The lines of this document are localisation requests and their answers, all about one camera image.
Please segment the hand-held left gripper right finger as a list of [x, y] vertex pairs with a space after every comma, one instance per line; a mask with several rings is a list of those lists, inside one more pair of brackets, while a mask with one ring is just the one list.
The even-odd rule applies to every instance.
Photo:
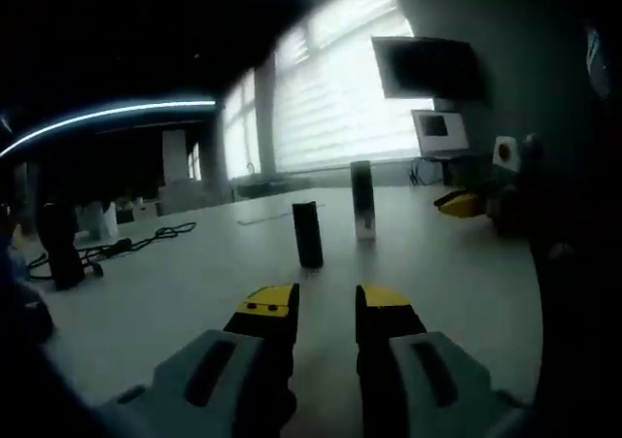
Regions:
[[357, 373], [366, 437], [537, 437], [539, 417], [487, 368], [382, 286], [356, 288]]

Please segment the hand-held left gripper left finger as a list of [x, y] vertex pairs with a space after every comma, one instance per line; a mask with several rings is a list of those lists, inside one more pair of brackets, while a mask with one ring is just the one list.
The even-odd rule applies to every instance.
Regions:
[[277, 437], [296, 410], [299, 286], [262, 287], [99, 409], [113, 437]]

